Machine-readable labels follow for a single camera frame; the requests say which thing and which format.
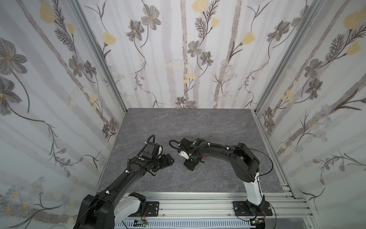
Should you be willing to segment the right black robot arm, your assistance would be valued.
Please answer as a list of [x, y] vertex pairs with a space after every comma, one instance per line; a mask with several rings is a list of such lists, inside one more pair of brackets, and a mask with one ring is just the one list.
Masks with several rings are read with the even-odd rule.
[[247, 193], [245, 206], [251, 215], [264, 212], [266, 199], [262, 194], [259, 183], [259, 159], [245, 144], [224, 146], [197, 138], [190, 141], [183, 138], [175, 148], [180, 156], [185, 158], [184, 166], [194, 171], [203, 157], [210, 156], [231, 164], [235, 175], [243, 181]]

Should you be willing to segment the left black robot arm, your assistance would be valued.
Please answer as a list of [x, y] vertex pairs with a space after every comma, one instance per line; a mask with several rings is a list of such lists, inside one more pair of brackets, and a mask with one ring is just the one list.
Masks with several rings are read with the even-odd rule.
[[107, 188], [98, 194], [87, 195], [80, 206], [75, 229], [113, 229], [130, 215], [145, 210], [146, 197], [133, 192], [121, 201], [127, 190], [146, 173], [156, 172], [172, 166], [174, 159], [163, 154], [163, 147], [146, 142], [143, 149], [127, 162], [125, 171]]

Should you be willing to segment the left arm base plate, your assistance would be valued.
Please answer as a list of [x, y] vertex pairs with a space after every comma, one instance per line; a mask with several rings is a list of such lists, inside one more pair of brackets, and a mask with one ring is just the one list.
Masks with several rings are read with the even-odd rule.
[[159, 201], [147, 201], [140, 204], [138, 217], [157, 217], [160, 209]]

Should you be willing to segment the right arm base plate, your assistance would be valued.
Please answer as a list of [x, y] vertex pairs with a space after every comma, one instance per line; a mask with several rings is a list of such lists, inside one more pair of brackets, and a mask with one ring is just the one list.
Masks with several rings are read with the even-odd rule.
[[247, 201], [233, 201], [232, 204], [235, 215], [239, 217], [273, 216], [272, 208], [266, 200], [259, 206]]

